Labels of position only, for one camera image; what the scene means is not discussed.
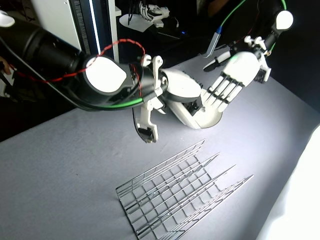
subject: wire grid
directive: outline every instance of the wire grid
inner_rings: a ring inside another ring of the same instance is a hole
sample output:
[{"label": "wire grid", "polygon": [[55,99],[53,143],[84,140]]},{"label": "wire grid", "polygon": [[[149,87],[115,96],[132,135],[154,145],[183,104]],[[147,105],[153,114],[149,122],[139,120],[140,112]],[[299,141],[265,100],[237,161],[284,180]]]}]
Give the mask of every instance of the wire grid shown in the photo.
[{"label": "wire grid", "polygon": [[219,190],[200,162],[202,140],[116,188],[130,225],[140,240],[178,239],[252,176]]}]

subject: light strip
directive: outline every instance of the light strip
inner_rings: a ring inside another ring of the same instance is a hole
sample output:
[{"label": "light strip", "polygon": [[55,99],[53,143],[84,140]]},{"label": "light strip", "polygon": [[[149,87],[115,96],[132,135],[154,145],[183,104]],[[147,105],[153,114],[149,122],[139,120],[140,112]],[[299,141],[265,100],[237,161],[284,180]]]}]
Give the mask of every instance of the light strip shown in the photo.
[{"label": "light strip", "polygon": [[97,30],[97,25],[96,25],[96,17],[95,17],[94,5],[92,3],[92,0],[89,0],[89,4],[90,4],[91,18],[92,18],[92,22],[93,22],[95,42],[96,42],[96,46],[98,48],[98,53],[100,54],[101,53],[100,42],[99,42],[99,37],[98,37],[98,30]]}]

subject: person's hand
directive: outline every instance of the person's hand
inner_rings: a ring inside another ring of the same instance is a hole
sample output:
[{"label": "person's hand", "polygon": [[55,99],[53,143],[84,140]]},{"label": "person's hand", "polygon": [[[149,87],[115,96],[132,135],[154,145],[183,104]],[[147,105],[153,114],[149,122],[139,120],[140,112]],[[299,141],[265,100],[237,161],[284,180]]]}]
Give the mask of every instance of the person's hand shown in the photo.
[{"label": "person's hand", "polygon": [[10,75],[10,74],[11,74],[11,71],[10,71],[9,64],[8,64],[8,62],[7,62],[2,56],[0,56],[0,63],[1,63],[1,62],[2,62],[3,65],[4,65],[3,71],[5,72],[5,74]]}]

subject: dark background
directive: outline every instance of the dark background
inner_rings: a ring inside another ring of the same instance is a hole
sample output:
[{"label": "dark background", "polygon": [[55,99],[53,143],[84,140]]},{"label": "dark background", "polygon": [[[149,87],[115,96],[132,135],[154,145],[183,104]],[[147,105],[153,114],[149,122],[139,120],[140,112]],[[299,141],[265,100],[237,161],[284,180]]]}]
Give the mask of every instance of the dark background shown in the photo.
[{"label": "dark background", "polygon": [[[1,7],[4,2],[6,1],[0,0]],[[206,17],[206,11],[197,16],[196,1],[194,0],[158,0],[158,2],[163,2],[162,6],[168,6],[170,15],[179,19],[180,30],[186,31],[186,36],[178,41],[164,42],[163,39],[157,37],[156,29],[152,27],[147,32],[140,34],[119,24],[118,38],[130,37],[139,40],[146,48],[147,53],[160,54],[164,59],[164,65],[170,67],[190,59],[198,53],[205,52],[214,31],[240,1],[230,0],[215,17],[210,19]],[[126,3],[127,1],[118,3],[122,14],[126,13]],[[320,50],[316,44],[320,41],[320,18],[318,16],[320,2],[307,3],[306,1],[286,0],[286,3],[287,9],[294,16],[294,23],[289,31],[281,35],[272,55],[267,58],[267,63],[272,68],[271,76],[320,112],[320,81],[317,76]],[[260,14],[256,20],[257,1],[247,0],[225,24],[219,45],[241,39],[251,28],[253,36],[264,34],[260,30],[264,29],[262,26],[265,26],[265,20],[272,19],[273,13],[281,7],[281,0],[260,0]],[[135,58],[141,54],[140,52],[128,54],[128,49],[124,46],[119,47],[119,53],[123,61],[128,61],[126,58],[128,55]],[[41,88],[44,91],[50,91],[45,86]],[[0,141],[73,108],[55,93],[46,92],[45,96],[44,99],[23,103],[0,98]]]}]

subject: gray table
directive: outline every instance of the gray table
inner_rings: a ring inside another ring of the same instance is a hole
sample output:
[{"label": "gray table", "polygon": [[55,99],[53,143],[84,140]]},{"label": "gray table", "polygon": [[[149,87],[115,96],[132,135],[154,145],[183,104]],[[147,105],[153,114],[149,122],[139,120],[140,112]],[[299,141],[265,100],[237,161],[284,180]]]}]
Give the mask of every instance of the gray table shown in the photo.
[{"label": "gray table", "polygon": [[[202,72],[208,61],[176,67],[206,86],[218,74]],[[271,78],[244,89],[215,127],[194,130],[172,114],[152,121],[156,144],[140,140],[129,109],[76,109],[2,142],[0,239],[135,239],[115,188],[202,139],[201,159],[221,152],[217,171],[237,164],[231,182],[255,177],[183,239],[255,239],[320,115]]]}]

